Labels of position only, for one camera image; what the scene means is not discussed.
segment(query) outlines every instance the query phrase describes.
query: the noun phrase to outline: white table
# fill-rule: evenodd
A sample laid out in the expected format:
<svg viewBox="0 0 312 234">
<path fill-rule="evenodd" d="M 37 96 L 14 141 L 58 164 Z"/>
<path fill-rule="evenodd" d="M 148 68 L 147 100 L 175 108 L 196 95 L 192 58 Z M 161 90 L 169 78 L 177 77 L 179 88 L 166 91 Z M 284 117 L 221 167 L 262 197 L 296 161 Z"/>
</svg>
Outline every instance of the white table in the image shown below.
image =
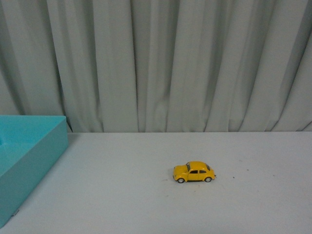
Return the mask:
<svg viewBox="0 0 312 234">
<path fill-rule="evenodd" d="M 69 134 L 0 234 L 312 232 L 312 132 Z M 217 179 L 178 184 L 207 162 Z"/>
</svg>

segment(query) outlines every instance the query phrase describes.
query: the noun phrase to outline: gray curtain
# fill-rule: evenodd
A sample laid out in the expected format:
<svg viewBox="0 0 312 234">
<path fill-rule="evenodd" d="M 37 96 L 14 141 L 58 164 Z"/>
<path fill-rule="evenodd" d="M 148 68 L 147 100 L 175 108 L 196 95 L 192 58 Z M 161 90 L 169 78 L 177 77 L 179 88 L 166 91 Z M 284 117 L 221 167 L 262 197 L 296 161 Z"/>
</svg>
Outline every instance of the gray curtain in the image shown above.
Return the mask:
<svg viewBox="0 0 312 234">
<path fill-rule="evenodd" d="M 0 0 L 0 114 L 312 131 L 311 31 L 311 0 Z"/>
</svg>

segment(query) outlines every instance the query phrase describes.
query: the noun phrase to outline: car window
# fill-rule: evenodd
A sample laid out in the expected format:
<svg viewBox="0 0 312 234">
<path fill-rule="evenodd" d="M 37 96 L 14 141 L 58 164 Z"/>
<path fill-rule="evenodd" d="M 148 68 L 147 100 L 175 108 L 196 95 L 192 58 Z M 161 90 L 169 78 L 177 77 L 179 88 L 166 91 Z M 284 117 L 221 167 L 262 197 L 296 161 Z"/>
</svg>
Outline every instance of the car window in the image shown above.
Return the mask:
<svg viewBox="0 0 312 234">
<path fill-rule="evenodd" d="M 190 169 L 191 169 L 191 166 L 190 166 L 190 163 L 189 163 L 189 162 L 186 164 L 186 167 L 187 167 L 187 171 L 189 172 Z"/>
</svg>

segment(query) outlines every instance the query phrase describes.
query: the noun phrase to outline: turquoise box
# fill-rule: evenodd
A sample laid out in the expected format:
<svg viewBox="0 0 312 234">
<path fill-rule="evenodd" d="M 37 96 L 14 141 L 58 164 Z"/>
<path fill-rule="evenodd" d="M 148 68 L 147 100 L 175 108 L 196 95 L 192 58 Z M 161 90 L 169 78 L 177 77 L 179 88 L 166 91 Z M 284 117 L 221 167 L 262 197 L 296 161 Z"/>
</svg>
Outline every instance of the turquoise box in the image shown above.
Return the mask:
<svg viewBox="0 0 312 234">
<path fill-rule="evenodd" d="M 67 146 L 65 116 L 0 116 L 0 228 Z"/>
</svg>

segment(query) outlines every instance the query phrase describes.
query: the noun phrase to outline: yellow toy car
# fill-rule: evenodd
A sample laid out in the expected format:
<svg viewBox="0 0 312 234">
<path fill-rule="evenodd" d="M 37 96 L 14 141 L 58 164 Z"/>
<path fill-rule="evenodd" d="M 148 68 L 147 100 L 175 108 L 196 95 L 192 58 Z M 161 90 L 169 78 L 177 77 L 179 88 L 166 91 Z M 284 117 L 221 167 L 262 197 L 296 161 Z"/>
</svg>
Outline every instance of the yellow toy car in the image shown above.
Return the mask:
<svg viewBox="0 0 312 234">
<path fill-rule="evenodd" d="M 174 180 L 178 183 L 187 181 L 206 181 L 215 179 L 215 172 L 204 162 L 188 162 L 182 166 L 174 167 Z"/>
</svg>

